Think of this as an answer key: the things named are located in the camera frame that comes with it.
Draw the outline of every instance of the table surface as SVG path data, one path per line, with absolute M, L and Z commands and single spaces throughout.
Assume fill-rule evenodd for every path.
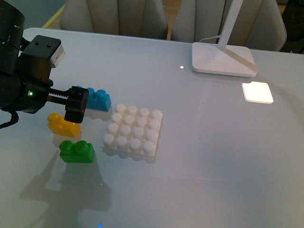
M 31 28 L 62 40 L 54 88 L 104 89 L 109 113 L 86 110 L 80 139 L 93 164 L 66 164 L 67 137 L 47 127 L 47 103 L 0 130 L 0 227 L 298 228 L 304 225 L 304 56 L 252 50 L 255 78 L 196 73 L 191 44 Z M 268 83 L 274 102 L 244 98 Z M 154 162 L 108 156 L 102 138 L 116 104 L 163 113 Z M 1 122 L 10 115 L 1 112 Z

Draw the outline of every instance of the floor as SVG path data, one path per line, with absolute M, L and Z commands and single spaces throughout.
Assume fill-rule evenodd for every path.
M 5 0 L 25 16 L 25 29 L 43 27 L 66 0 Z

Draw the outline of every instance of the chair backrest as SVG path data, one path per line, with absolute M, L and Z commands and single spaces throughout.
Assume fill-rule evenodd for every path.
M 162 0 L 67 0 L 60 27 L 159 39 L 168 33 Z
M 220 35 L 232 0 L 183 0 L 171 40 L 199 42 Z M 286 40 L 276 0 L 244 0 L 229 45 L 279 51 Z M 216 38 L 204 42 L 216 43 Z

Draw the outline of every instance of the black cable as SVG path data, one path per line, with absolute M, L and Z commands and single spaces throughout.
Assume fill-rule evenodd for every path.
M 18 114 L 15 111 L 9 112 L 11 114 L 11 119 L 9 122 L 3 123 L 0 125 L 0 129 L 12 126 L 13 124 L 17 123 L 19 120 Z

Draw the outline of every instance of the desk lamp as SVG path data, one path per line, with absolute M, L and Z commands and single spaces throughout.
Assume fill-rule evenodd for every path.
M 218 44 L 192 44 L 193 70 L 228 76 L 254 77 L 257 67 L 247 47 L 227 45 L 243 0 L 233 0 Z

